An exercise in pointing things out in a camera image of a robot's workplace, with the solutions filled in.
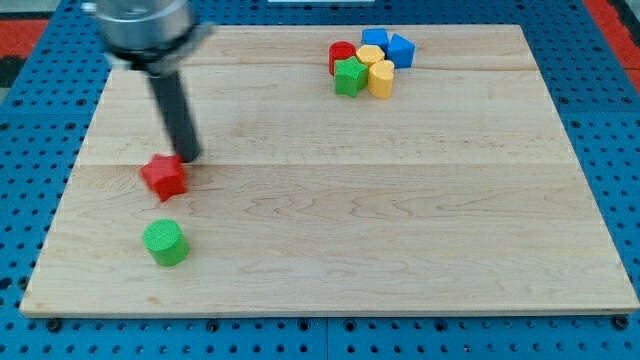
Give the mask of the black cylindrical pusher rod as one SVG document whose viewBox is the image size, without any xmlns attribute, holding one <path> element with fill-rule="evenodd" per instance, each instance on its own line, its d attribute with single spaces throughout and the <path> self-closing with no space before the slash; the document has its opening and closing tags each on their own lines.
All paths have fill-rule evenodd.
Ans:
<svg viewBox="0 0 640 360">
<path fill-rule="evenodd" d="M 195 161 L 201 147 L 179 73 L 151 77 L 149 83 L 175 154 L 185 163 Z"/>
</svg>

